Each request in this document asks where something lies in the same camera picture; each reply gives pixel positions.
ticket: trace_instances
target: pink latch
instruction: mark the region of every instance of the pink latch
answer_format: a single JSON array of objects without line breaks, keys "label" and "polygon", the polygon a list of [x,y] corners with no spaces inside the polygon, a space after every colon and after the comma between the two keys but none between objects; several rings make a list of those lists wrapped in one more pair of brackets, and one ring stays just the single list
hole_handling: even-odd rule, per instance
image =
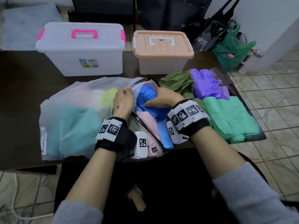
[{"label": "pink latch", "polygon": [[76,33],[94,33],[93,38],[98,38],[97,30],[73,30],[72,38],[76,38]]},{"label": "pink latch", "polygon": [[40,33],[39,33],[39,35],[38,35],[38,37],[37,37],[37,39],[36,39],[37,41],[42,39],[42,36],[44,35],[45,30],[46,30],[46,29],[43,28],[43,29],[40,31]]},{"label": "pink latch", "polygon": [[121,39],[125,41],[125,45],[127,47],[127,42],[126,42],[126,34],[124,30],[121,30]]}]

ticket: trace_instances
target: sweater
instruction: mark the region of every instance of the sweater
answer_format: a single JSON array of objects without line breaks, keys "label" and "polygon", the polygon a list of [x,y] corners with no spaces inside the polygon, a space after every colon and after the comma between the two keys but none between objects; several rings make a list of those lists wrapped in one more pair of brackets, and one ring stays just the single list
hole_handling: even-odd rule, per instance
[{"label": "sweater", "polygon": [[[250,163],[213,181],[239,223],[299,223],[299,213],[285,207]],[[102,223],[103,213],[81,202],[64,200],[52,224]]]}]

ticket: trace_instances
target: storage box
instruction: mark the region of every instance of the storage box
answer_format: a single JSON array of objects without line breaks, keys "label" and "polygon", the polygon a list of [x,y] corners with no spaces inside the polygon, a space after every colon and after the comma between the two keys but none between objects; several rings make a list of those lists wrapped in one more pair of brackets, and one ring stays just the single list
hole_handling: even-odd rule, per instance
[{"label": "storage box", "polygon": [[177,31],[135,31],[133,47],[142,75],[181,71],[194,56],[185,33]]},{"label": "storage box", "polygon": [[51,22],[35,47],[64,76],[117,75],[123,72],[126,36],[116,23]]}]

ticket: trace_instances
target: table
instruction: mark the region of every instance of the table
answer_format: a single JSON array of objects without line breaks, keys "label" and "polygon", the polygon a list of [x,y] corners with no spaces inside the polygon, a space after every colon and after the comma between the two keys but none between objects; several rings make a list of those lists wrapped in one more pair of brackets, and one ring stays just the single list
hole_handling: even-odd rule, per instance
[{"label": "table", "polygon": [[[144,77],[140,75],[138,59],[132,51],[123,52],[121,75],[64,77],[46,55],[36,51],[2,51],[0,62],[0,170],[56,165],[82,159],[69,157],[58,161],[41,160],[39,105],[75,81],[86,82],[105,76]],[[185,70],[213,67],[226,74],[213,52],[196,52],[194,58],[186,64]],[[157,81],[163,76],[165,75],[146,75]],[[231,87],[230,92],[237,94],[252,116],[236,88],[233,85]],[[260,129],[260,134],[248,141],[262,139],[266,139],[266,136]]]}]

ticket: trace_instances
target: pink clothing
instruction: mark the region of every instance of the pink clothing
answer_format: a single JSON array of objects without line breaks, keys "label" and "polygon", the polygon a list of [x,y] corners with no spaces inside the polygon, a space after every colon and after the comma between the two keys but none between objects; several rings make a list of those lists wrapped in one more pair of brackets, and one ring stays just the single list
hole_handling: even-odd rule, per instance
[{"label": "pink clothing", "polygon": [[[155,135],[155,137],[161,141],[158,124],[156,119],[148,112],[137,112],[137,115],[142,119],[147,128]],[[149,133],[147,134],[148,141],[148,157],[159,157],[162,156],[163,152],[161,147],[156,142],[155,138]]]}]

